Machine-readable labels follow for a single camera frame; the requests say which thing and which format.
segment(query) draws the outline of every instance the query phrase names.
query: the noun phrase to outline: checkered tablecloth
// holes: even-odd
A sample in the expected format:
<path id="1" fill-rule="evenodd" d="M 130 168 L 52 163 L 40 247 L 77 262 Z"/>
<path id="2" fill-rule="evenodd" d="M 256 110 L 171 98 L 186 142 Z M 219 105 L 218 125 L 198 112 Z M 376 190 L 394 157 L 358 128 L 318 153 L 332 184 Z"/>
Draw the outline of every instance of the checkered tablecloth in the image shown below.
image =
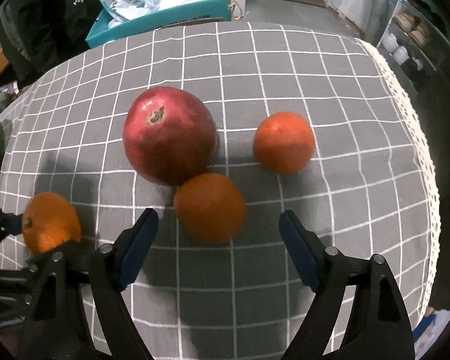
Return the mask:
<path id="1" fill-rule="evenodd" d="M 247 201 L 230 244 L 190 239 L 171 208 L 173 189 L 143 180 L 125 157 L 127 111 L 155 85 L 193 93 L 214 117 L 220 150 L 210 171 L 229 176 Z M 0 207 L 23 212 L 35 194 L 57 192 L 92 246 L 154 207 L 157 239 L 123 297 L 156 359 L 280 358 L 313 298 L 278 233 L 284 209 L 344 254 L 383 254 L 414 326 L 435 269 L 433 181 L 395 92 L 364 43 L 304 28 L 210 23 L 118 40 L 49 71 L 2 114 L 11 138 Z M 294 176 L 277 177 L 252 154 L 257 126 L 280 111 L 305 117 L 316 138 Z M 22 237 L 0 245 L 0 267 L 26 258 Z M 349 288 L 328 350 L 340 345 L 352 296 Z M 84 299 L 95 344 L 107 350 L 87 288 Z"/>

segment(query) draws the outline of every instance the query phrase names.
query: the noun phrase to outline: shelf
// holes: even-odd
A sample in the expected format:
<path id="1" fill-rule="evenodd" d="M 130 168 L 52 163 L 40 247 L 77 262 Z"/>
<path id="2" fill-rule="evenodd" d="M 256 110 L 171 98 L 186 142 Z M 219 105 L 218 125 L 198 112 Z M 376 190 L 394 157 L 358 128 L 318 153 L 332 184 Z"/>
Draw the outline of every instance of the shelf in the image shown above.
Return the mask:
<path id="1" fill-rule="evenodd" d="M 430 61 L 430 59 L 425 54 L 425 52 L 393 20 L 390 23 L 389 32 L 393 33 L 397 38 L 406 42 L 406 44 L 408 46 L 410 46 L 410 48 L 412 49 L 412 51 L 414 53 L 414 57 L 418 58 L 418 59 L 422 59 L 423 67 L 424 67 L 425 71 L 427 71 L 428 73 L 433 73 L 434 71 L 437 71 L 437 67 L 435 67 L 435 65 L 432 63 L 432 61 Z"/>
<path id="2" fill-rule="evenodd" d="M 388 66 L 395 73 L 398 82 L 400 83 L 400 85 L 402 85 L 402 88 L 405 89 L 410 98 L 411 99 L 416 98 L 418 96 L 418 92 L 416 91 L 413 82 L 406 76 L 406 74 L 404 73 L 402 67 L 398 64 L 398 62 L 394 60 L 394 58 L 390 55 L 390 53 L 387 50 L 385 50 L 383 45 L 380 45 L 378 51 L 385 58 L 385 60 L 388 63 Z"/>
<path id="3" fill-rule="evenodd" d="M 400 0 L 400 3 L 403 5 L 403 7 L 410 12 L 412 15 L 419 16 L 423 22 L 425 22 L 425 25 L 428 27 L 430 32 L 435 32 L 437 35 L 445 42 L 445 44 L 450 48 L 450 41 L 445 37 L 442 32 L 435 27 L 428 18 L 422 14 L 418 9 L 416 9 L 411 3 L 408 2 L 408 0 Z"/>

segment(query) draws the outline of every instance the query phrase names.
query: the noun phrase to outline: apple stem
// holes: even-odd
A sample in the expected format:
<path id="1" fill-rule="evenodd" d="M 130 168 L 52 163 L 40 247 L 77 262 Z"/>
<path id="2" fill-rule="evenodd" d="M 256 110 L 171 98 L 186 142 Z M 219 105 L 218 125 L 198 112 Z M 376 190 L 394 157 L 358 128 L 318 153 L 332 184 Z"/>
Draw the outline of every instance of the apple stem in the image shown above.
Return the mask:
<path id="1" fill-rule="evenodd" d="M 154 112 L 154 115 L 150 118 L 149 124 L 159 122 L 164 116 L 164 106 L 162 105 L 158 111 Z"/>

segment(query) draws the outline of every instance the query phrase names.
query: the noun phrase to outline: metal bolt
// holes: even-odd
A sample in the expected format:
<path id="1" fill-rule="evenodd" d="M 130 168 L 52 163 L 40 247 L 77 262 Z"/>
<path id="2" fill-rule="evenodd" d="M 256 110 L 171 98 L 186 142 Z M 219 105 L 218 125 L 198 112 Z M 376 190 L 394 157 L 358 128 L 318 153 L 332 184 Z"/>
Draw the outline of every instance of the metal bolt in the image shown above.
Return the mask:
<path id="1" fill-rule="evenodd" d="M 99 250 L 100 250 L 100 253 L 107 254 L 107 253 L 110 253 L 112 251 L 112 249 L 113 249 L 112 244 L 103 244 Z"/>
<path id="2" fill-rule="evenodd" d="M 334 246 L 327 246 L 325 248 L 325 253 L 327 253 L 330 256 L 336 256 L 338 254 L 338 249 Z"/>
<path id="3" fill-rule="evenodd" d="M 60 261 L 63 257 L 63 253 L 61 251 L 56 251 L 54 254 L 52 254 L 52 260 L 57 262 Z"/>
<path id="4" fill-rule="evenodd" d="M 383 257 L 381 254 L 375 254 L 373 256 L 373 259 L 375 260 L 376 263 L 378 264 L 383 264 L 385 262 L 385 257 Z"/>

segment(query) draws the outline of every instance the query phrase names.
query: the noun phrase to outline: teal box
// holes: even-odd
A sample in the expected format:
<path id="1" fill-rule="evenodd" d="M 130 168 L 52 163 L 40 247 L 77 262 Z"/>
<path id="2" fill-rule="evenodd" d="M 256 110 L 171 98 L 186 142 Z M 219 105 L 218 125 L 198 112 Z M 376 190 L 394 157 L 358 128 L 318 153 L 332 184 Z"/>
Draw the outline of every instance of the teal box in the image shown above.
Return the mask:
<path id="1" fill-rule="evenodd" d="M 231 5 L 231 0 L 197 1 L 137 17 L 112 28 L 108 28 L 112 17 L 104 9 L 98 15 L 86 40 L 90 48 L 95 48 L 127 36 L 186 21 L 208 18 L 220 18 L 223 21 L 231 21 L 232 13 L 229 5 Z"/>

